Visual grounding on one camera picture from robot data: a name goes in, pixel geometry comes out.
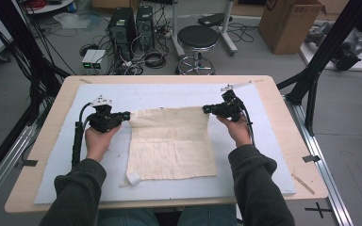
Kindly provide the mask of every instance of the wooden table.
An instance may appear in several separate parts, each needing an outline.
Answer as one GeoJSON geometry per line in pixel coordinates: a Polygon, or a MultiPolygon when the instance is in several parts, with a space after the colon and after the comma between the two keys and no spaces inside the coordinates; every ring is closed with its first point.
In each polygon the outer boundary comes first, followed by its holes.
{"type": "MultiPolygon", "coordinates": [[[[36,167],[24,167],[5,209],[9,213],[46,211],[50,204],[34,204],[49,154],[57,139],[60,127],[72,106],[81,84],[237,84],[253,81],[264,105],[273,132],[283,151],[292,174],[297,193],[286,200],[323,199],[328,196],[327,188],[313,162],[302,159],[309,155],[293,118],[271,77],[265,75],[139,75],[139,76],[71,76],[66,78],[52,109],[40,131],[28,159],[38,160],[36,167]]],[[[105,202],[100,208],[124,208],[143,206],[182,206],[192,204],[225,203],[222,199],[170,200],[148,202],[105,202]]]]}

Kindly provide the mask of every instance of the beige fabric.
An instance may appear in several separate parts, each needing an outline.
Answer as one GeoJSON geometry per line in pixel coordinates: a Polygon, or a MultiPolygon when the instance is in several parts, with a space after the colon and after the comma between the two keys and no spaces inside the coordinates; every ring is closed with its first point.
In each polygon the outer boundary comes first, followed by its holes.
{"type": "Polygon", "coordinates": [[[127,175],[136,172],[142,180],[215,176],[207,122],[200,106],[133,112],[127,175]]]}

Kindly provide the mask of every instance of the computer tower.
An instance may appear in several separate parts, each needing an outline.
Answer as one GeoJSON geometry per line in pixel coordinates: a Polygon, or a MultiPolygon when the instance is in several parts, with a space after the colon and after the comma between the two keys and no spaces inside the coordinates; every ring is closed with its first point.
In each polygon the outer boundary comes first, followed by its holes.
{"type": "Polygon", "coordinates": [[[115,8],[107,30],[113,47],[121,51],[124,59],[131,60],[137,50],[137,29],[132,8],[115,8]]]}
{"type": "Polygon", "coordinates": [[[139,6],[137,11],[137,31],[140,36],[140,49],[148,50],[155,48],[155,32],[154,32],[154,19],[153,7],[139,6]]]}

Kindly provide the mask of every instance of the chair base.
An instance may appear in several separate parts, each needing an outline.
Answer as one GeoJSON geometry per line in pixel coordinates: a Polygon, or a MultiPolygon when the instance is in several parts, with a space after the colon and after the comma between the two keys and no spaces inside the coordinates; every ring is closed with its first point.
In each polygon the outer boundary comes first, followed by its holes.
{"type": "Polygon", "coordinates": [[[214,67],[213,64],[206,58],[186,56],[178,62],[175,72],[181,75],[214,75],[214,67]]]}

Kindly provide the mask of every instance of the jeans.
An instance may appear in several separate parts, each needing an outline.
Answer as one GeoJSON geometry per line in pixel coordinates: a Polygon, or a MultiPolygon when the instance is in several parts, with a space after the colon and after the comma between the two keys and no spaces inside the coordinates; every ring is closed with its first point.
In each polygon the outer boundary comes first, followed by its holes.
{"type": "MultiPolygon", "coordinates": [[[[177,226],[236,226],[236,206],[202,205],[184,208],[177,226]]],[[[98,226],[159,226],[151,208],[101,210],[98,226]]]]}

